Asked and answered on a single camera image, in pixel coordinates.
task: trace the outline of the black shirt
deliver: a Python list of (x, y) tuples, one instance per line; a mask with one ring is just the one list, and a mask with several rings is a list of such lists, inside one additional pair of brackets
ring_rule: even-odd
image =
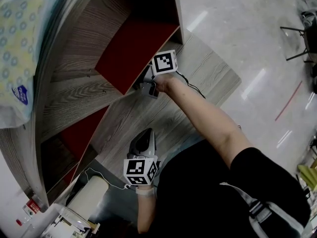
[(179, 153), (162, 170), (157, 214), (148, 234), (257, 237), (249, 223), (248, 205), (235, 189), (219, 185), (223, 181), (253, 198), (277, 204), (304, 227), (309, 220), (303, 190), (282, 167), (258, 149), (248, 148), (235, 157), (229, 170), (204, 140)]

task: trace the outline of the person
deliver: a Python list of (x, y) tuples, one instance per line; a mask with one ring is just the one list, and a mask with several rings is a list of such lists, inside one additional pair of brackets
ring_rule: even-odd
[[(303, 227), (310, 207), (299, 183), (254, 148), (220, 108), (164, 74), (155, 78), (205, 140), (171, 159), (160, 174), (157, 195), (138, 195), (138, 233), (154, 237), (258, 237), (249, 206), (228, 182), (251, 197), (277, 204)], [(139, 186), (150, 191), (153, 186)], [(276, 237), (286, 237), (274, 230)]]

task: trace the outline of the plastic bag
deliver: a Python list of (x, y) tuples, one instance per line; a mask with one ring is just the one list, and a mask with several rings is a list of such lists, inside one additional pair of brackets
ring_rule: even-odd
[(30, 119), (33, 76), (58, 1), (0, 0), (0, 128)]

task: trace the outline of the black sleeve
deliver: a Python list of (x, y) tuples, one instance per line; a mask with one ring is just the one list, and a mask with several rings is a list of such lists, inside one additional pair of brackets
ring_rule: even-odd
[(233, 160), (228, 183), (251, 197), (281, 207), (304, 227), (310, 207), (295, 178), (256, 148), (247, 148)]

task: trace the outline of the concrete floor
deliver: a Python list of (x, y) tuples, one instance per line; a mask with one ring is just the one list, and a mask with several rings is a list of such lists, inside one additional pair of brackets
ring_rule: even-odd
[(317, 98), (305, 57), (285, 60), (304, 50), (303, 39), (279, 27), (303, 29), (305, 0), (181, 0), (181, 8), (184, 28), (242, 79), (222, 108), (256, 147), (294, 173), (317, 124)]

